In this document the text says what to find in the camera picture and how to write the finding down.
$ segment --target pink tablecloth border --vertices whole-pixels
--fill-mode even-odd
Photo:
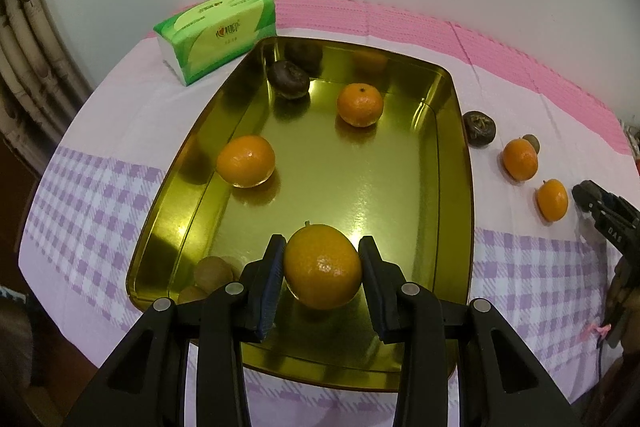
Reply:
[[[543,94],[630,155],[626,137],[606,105],[533,57],[458,24],[354,0],[275,0],[278,28],[307,28],[415,44],[458,58],[518,86]]]

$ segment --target shiny gold surface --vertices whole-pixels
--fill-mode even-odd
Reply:
[[[206,255],[239,273],[264,253],[271,234],[289,238],[305,221],[343,232],[357,247],[372,235],[385,260],[441,299],[465,303],[470,279],[473,201],[462,115],[451,77],[414,58],[355,44],[315,41],[322,71],[310,97],[289,102],[268,85],[265,64],[293,38],[259,42],[194,124],[154,202],[127,275],[127,292],[145,309],[177,298]],[[388,58],[372,58],[370,50]],[[336,116],[344,84],[366,82],[385,97],[372,128]],[[233,137],[260,134],[276,171],[263,185],[233,188],[214,172]],[[450,368],[455,357],[450,349]],[[260,346],[242,346],[244,363],[328,387],[396,391],[401,345],[380,343],[362,288],[341,309],[300,305],[283,285],[275,325]]]

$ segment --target tablecloth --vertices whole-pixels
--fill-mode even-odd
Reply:
[[[350,0],[276,0],[278,32],[357,42],[439,64],[453,77],[462,111],[497,123],[485,149],[471,149],[475,204],[470,298],[493,302],[568,399],[594,384],[594,339],[617,252],[573,204],[552,225],[534,191],[558,178],[592,179],[640,204],[638,172],[620,126],[598,100],[532,57],[457,24]],[[79,112],[36,192],[20,268],[62,333],[100,365],[140,312],[125,277],[140,230],[181,143],[236,59],[190,87],[162,63],[154,38],[140,41]],[[508,181],[498,155],[535,134],[536,176]],[[194,420],[190,352],[186,424]],[[245,370],[254,426],[391,425],[396,395],[336,391]],[[449,424],[457,425],[455,375]]]

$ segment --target curtain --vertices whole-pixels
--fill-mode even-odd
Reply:
[[[42,174],[91,94],[41,0],[0,0],[0,134]]]

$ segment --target logo on tissue package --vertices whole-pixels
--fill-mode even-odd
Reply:
[[[238,31],[238,26],[240,25],[240,21],[231,23],[227,26],[220,26],[220,29],[216,32],[216,35],[220,38],[231,35],[231,33],[235,33]]]

